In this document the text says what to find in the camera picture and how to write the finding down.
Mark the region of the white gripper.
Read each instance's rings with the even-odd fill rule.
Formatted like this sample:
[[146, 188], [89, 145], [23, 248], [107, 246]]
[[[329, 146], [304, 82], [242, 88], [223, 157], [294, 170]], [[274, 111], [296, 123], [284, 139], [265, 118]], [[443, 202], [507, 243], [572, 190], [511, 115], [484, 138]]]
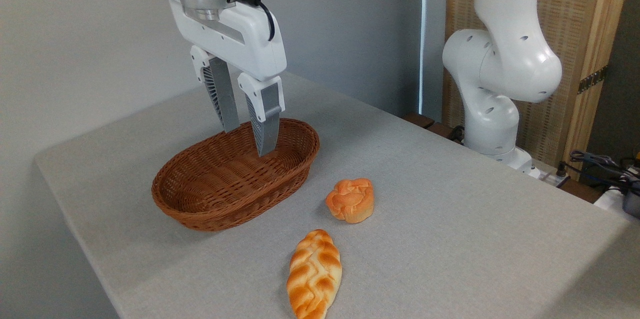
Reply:
[[281, 32], [272, 14], [246, 0], [169, 0], [190, 57], [225, 132], [240, 126], [228, 64], [245, 93], [259, 157], [275, 149], [285, 110], [282, 80], [287, 66]]

